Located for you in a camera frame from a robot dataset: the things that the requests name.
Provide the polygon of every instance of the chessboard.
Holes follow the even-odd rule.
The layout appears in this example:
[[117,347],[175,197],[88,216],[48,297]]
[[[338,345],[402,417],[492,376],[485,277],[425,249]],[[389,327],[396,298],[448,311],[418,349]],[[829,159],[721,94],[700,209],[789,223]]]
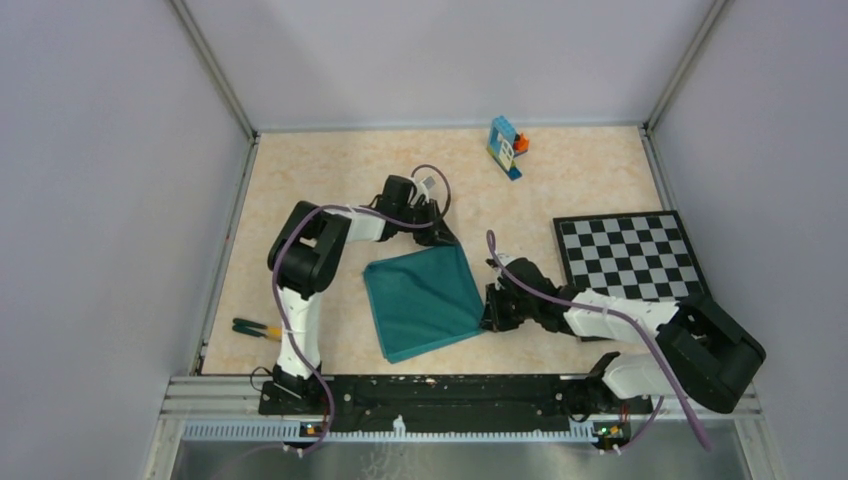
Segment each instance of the chessboard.
[[569,285],[647,301],[709,295],[676,211],[555,218]]

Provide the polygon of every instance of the orange block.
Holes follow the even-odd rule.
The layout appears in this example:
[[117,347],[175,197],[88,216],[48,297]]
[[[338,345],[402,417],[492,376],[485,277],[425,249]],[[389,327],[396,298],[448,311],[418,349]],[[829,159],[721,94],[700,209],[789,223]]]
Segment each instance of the orange block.
[[512,149],[515,150],[516,154],[524,153],[527,149],[530,148],[530,140],[524,136],[524,134],[520,134],[518,136],[518,140],[512,144]]

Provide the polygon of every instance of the green handle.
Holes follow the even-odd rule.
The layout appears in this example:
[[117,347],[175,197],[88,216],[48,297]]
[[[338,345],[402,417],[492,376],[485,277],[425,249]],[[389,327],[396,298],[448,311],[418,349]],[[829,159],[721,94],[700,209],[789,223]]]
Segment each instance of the green handle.
[[251,337],[264,338],[265,334],[262,332],[257,332],[256,330],[251,330],[250,327],[244,325],[233,325],[233,331],[237,333],[243,333],[245,335],[250,335]]
[[234,318],[233,325],[241,325],[243,327],[250,328],[258,328],[259,330],[265,330],[268,328],[268,325],[263,325],[261,323],[251,322],[250,320],[245,320],[243,318]]

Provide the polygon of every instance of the pliers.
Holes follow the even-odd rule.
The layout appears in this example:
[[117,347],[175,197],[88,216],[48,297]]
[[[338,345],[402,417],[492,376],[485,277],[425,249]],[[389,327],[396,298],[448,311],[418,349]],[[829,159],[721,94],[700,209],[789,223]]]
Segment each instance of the pliers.
[[282,340],[282,329],[279,327],[269,327],[257,322],[251,322],[243,318],[233,319],[233,331],[251,337],[267,338],[268,340],[279,342]]

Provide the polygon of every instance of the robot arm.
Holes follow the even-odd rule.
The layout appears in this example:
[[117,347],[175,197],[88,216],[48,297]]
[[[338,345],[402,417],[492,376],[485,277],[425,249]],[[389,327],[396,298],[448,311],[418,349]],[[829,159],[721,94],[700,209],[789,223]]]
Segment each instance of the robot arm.
[[280,356],[272,371],[274,381],[280,388],[298,398],[317,391],[314,379],[310,378],[311,370],[295,354],[290,336],[286,333],[291,333],[307,361],[320,370],[318,337],[321,300],[324,290],[335,277],[346,244],[383,242],[400,231],[413,233],[415,241],[423,246],[457,243],[445,222],[439,220],[441,215],[438,203],[430,198],[433,184],[430,177],[418,182],[392,175],[386,180],[383,192],[372,202],[376,212],[407,224],[435,222],[433,226],[424,229],[404,229],[383,218],[351,208],[322,211],[300,232],[296,232],[301,221],[318,206],[303,201],[295,205],[268,255],[268,268],[273,271],[280,249],[292,235],[297,234],[295,242],[281,260],[280,273],[276,279],[291,327],[291,331],[284,332],[282,336]]
[[[516,278],[542,293],[603,310],[617,310],[637,319],[642,328],[655,335],[686,393],[713,411],[733,411],[765,360],[763,347],[709,297],[693,295],[678,302],[645,302],[568,286],[556,288],[529,260],[508,255],[499,255],[499,259]],[[512,330],[528,318],[551,332],[584,339],[641,343],[630,324],[603,311],[547,302],[501,275],[496,283],[486,287],[482,328],[496,332]],[[607,354],[593,372],[620,399],[673,394],[650,354]]]

